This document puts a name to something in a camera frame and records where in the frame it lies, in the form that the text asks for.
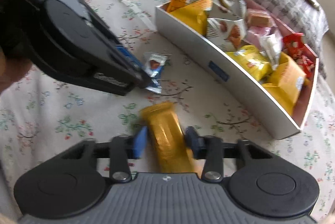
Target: metal bolt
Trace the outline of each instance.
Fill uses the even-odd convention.
[[[215,171],[208,171],[205,173],[205,177],[210,180],[218,180],[221,178],[220,173],[215,172]]]
[[[123,181],[128,179],[129,174],[126,172],[115,172],[112,177],[115,180]]]

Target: ribbed gray panel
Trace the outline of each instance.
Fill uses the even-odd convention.
[[[139,173],[132,182],[115,185],[96,207],[80,216],[44,220],[29,215],[20,224],[312,224],[269,221],[237,208],[221,186],[204,183],[195,174]]]

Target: white box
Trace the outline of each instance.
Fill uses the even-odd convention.
[[[245,2],[248,8],[265,10],[252,0]],[[205,37],[168,14],[168,4],[156,7],[156,26],[161,35],[219,80],[262,123],[273,138],[280,140],[302,131],[313,100],[319,68],[319,59],[307,45],[304,54],[315,63],[315,69],[310,84],[302,88],[291,117],[239,64]],[[275,17],[274,20],[283,36],[293,33]]]

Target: blue label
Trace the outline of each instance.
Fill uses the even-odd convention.
[[[214,62],[210,61],[208,67],[213,70],[224,82],[227,82],[229,79],[229,75],[226,74],[224,70],[222,70],[219,66],[217,66]]]

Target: floral tablecloth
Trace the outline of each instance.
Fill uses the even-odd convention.
[[[276,141],[223,86],[155,31],[155,6],[168,0],[85,0],[138,58],[144,52],[170,55],[161,95],[135,89],[126,97],[55,81],[36,67],[6,90],[0,100],[1,163],[10,189],[27,170],[87,137],[108,141],[132,134],[141,124],[138,111],[170,100],[183,128],[226,142],[250,139],[311,173],[320,196],[312,212],[327,214],[335,197],[335,103],[326,82],[318,79],[304,131]],[[132,171],[155,171],[150,146]],[[235,168],[225,161],[225,175]],[[99,162],[106,175],[107,160]]]

